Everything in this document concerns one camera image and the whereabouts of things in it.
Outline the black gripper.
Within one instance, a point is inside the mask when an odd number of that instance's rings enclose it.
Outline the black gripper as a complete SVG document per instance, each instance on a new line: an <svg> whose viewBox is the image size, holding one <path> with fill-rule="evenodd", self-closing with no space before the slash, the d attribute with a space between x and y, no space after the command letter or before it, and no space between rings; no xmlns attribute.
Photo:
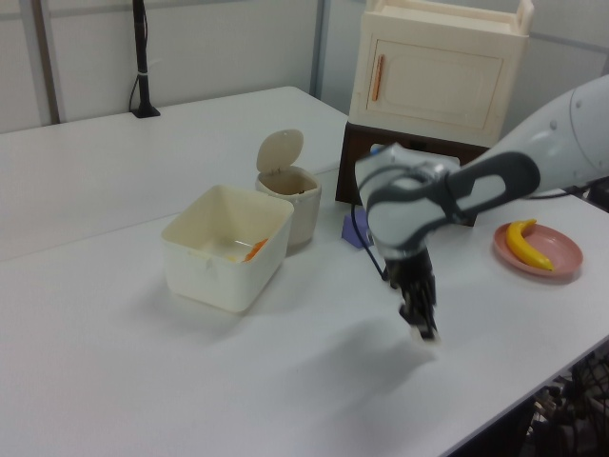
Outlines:
<svg viewBox="0 0 609 457"><path fill-rule="evenodd" d="M403 297L399 314L416 338L434 342L439 338L435 321L436 286L427 249L414 256L385 261L389 285ZM422 309L422 315L416 311Z"/></svg>

